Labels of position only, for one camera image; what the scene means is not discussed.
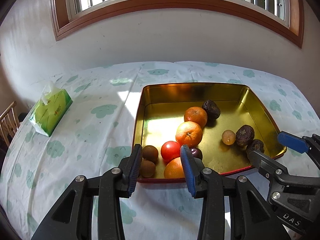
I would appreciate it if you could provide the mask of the pale longan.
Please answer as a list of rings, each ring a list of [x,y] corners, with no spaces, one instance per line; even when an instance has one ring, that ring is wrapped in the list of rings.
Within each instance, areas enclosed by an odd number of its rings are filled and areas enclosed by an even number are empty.
[[[225,130],[221,136],[221,140],[225,145],[231,146],[236,140],[235,133],[229,129]]]

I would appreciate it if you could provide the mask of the small dark wrinkled fruit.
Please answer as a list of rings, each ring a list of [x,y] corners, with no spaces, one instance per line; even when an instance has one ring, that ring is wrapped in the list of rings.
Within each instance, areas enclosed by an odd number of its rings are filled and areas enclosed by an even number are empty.
[[[259,139],[252,140],[246,147],[247,156],[249,157],[249,154],[253,151],[260,151],[261,153],[264,153],[264,143]]]

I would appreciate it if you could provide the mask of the dark purple plum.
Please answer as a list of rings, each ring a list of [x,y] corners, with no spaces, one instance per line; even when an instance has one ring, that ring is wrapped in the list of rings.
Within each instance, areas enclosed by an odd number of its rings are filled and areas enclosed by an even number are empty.
[[[191,150],[191,153],[192,153],[194,158],[198,158],[200,160],[203,159],[202,151],[199,148],[192,147],[192,148],[190,148],[190,150]]]

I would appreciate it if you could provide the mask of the brown longan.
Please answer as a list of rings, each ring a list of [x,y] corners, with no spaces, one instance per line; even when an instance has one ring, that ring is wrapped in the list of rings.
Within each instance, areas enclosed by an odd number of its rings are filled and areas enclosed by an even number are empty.
[[[149,161],[143,160],[140,166],[140,175],[144,178],[150,178],[155,174],[156,165]]]

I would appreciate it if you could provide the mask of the dark wrinkled passion fruit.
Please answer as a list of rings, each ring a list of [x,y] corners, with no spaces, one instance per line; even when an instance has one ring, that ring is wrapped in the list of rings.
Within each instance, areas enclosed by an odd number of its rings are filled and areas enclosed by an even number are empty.
[[[255,132],[252,126],[243,125],[241,126],[235,134],[235,142],[238,146],[247,146],[253,141],[255,137]]]

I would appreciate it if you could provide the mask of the red toffee tin box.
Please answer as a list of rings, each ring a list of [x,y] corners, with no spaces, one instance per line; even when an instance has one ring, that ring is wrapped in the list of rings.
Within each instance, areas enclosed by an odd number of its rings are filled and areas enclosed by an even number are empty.
[[[248,140],[263,143],[264,153],[278,159],[286,147],[280,130],[261,99],[246,85],[173,83],[143,88],[133,143],[147,148],[148,175],[139,182],[180,183],[178,148],[193,147],[205,166],[227,176],[249,170],[246,143],[236,133],[250,131]]]

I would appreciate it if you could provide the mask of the orange mandarin back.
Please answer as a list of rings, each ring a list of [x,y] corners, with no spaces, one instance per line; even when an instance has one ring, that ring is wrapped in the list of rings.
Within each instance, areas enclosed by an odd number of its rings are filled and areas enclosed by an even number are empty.
[[[204,128],[207,124],[207,113],[201,107],[190,107],[184,113],[184,121],[192,121]]]

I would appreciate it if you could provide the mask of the large dark passion fruit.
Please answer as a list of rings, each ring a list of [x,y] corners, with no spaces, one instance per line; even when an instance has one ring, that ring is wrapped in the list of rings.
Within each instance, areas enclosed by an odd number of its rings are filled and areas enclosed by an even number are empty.
[[[220,117],[221,111],[217,104],[212,100],[203,103],[202,109],[207,113],[208,121],[216,120]]]

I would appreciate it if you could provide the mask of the green tissue pack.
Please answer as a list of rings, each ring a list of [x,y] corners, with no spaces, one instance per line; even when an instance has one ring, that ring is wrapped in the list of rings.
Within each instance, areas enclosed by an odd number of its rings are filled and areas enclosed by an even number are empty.
[[[57,88],[50,81],[31,111],[29,121],[37,133],[50,137],[72,103],[67,90]]]

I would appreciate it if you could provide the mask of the orange mandarin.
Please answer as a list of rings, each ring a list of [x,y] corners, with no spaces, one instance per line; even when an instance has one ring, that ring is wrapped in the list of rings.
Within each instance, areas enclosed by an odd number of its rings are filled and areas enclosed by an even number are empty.
[[[184,113],[184,121],[192,121],[204,128],[207,124],[207,113],[201,107],[190,107]]]
[[[183,166],[180,157],[172,159],[164,169],[165,179],[182,179],[184,178]]]
[[[199,124],[186,121],[178,126],[175,139],[180,145],[188,145],[188,147],[197,146],[203,137],[203,131]]]

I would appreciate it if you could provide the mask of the brown wooden window frame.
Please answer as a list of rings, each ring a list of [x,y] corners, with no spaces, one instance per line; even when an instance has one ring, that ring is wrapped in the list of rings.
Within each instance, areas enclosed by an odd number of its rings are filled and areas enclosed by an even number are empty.
[[[49,0],[49,5],[54,36],[57,41],[93,23],[123,14],[156,9],[198,9],[220,12],[254,22],[274,31],[301,48],[304,36],[303,0],[290,1],[292,7],[288,26],[262,12],[227,0],[125,0],[102,6],[75,19],[68,17],[66,0]]]

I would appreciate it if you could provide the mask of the orange mandarin front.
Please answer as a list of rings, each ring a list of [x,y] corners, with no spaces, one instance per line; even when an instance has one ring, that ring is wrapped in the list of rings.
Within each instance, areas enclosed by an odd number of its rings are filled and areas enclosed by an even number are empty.
[[[197,146],[203,137],[203,131],[199,124],[186,121],[178,126],[175,139],[180,145],[188,145],[188,147]]]

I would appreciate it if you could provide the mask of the tan longan top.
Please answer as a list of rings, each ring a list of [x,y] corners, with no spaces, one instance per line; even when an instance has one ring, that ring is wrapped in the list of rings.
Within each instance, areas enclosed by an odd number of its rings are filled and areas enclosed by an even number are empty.
[[[142,155],[145,160],[151,161],[154,164],[157,163],[158,160],[158,150],[155,146],[146,145],[142,149]]]

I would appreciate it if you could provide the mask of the wooden chair left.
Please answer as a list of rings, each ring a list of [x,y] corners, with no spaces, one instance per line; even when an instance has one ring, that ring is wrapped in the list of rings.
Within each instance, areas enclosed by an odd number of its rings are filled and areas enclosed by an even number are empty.
[[[8,136],[13,139],[20,127],[20,122],[15,109],[16,105],[17,102],[13,101],[0,117],[1,138],[4,140],[7,147],[9,147],[11,143]]]

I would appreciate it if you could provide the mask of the red tomato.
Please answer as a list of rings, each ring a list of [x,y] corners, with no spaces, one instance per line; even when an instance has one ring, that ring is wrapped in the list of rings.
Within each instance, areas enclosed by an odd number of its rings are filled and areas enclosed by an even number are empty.
[[[180,144],[176,141],[167,141],[161,147],[161,156],[165,163],[169,163],[180,156]]]

